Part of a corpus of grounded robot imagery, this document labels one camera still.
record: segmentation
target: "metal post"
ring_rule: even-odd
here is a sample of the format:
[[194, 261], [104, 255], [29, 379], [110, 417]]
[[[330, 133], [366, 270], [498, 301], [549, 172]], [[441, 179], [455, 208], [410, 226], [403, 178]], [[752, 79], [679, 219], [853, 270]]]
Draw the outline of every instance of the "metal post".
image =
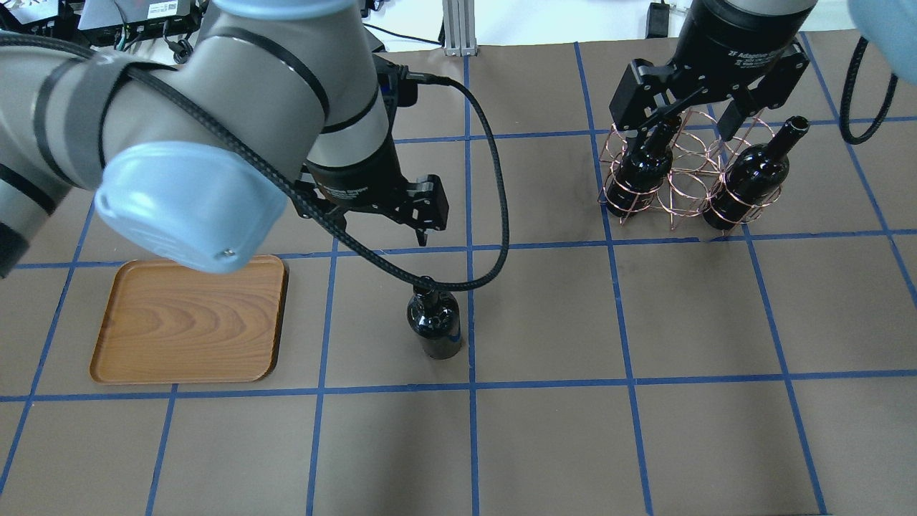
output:
[[443, 0], [446, 55], [478, 55], [474, 36], [474, 0]]

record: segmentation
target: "brown wooden board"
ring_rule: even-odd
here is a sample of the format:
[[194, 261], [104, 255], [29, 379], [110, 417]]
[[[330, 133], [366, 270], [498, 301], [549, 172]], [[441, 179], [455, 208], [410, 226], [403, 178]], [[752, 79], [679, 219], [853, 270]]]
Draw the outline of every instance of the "brown wooden board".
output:
[[274, 367], [286, 297], [280, 258], [230, 275], [170, 260], [115, 276], [89, 374], [102, 384], [248, 382]]

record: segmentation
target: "black power adapter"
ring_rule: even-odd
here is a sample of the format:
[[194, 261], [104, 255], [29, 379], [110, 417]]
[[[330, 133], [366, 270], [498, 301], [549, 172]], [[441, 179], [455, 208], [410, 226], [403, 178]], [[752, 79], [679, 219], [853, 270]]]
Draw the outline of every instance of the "black power adapter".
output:
[[672, 8], [666, 0], [653, 2], [646, 11], [646, 38], [668, 38], [668, 12]]

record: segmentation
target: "label sticker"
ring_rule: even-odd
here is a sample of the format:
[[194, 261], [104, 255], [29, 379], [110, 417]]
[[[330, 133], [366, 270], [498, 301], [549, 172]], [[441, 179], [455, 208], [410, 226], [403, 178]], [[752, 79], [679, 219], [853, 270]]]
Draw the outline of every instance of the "label sticker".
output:
[[178, 2], [159, 2], [150, 4], [147, 18], [173, 17], [178, 14]]

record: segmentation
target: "dark glass bottle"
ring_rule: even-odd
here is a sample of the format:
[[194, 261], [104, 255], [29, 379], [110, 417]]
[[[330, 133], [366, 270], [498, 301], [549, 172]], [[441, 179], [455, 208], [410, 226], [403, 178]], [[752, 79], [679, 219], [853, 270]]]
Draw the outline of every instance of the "dark glass bottle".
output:
[[669, 143], [680, 127], [681, 118], [666, 118], [643, 145], [624, 155], [617, 181], [608, 188], [608, 211], [616, 217], [627, 217], [653, 202], [654, 192], [672, 169]]
[[807, 132], [809, 120], [793, 117], [769, 143], [752, 145], [742, 151], [726, 171], [725, 188], [713, 196], [703, 211], [704, 220], [718, 230], [734, 228], [753, 206], [765, 201], [787, 178], [790, 173], [787, 154]]
[[407, 304], [407, 321], [430, 358], [445, 360], [461, 349], [459, 303], [451, 292], [415, 286]]

